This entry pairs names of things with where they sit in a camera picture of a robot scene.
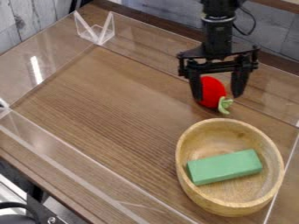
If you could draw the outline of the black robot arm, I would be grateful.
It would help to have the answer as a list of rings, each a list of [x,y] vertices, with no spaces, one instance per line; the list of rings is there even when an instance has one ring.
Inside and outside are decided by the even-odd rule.
[[[204,99],[202,76],[232,72],[232,92],[240,98],[249,84],[250,74],[258,69],[260,47],[233,43],[233,29],[237,27],[237,10],[244,10],[248,0],[201,0],[204,5],[202,24],[205,40],[194,49],[180,52],[178,73],[192,85],[192,94],[197,101]]]

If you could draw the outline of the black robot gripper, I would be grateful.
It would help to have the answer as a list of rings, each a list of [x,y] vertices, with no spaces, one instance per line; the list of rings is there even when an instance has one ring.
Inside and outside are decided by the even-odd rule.
[[[233,72],[233,95],[236,98],[244,95],[250,74],[258,69],[258,52],[257,45],[234,44],[232,51],[225,54],[209,54],[204,45],[178,53],[178,73],[189,77],[192,94],[198,102],[202,100],[202,74]]]

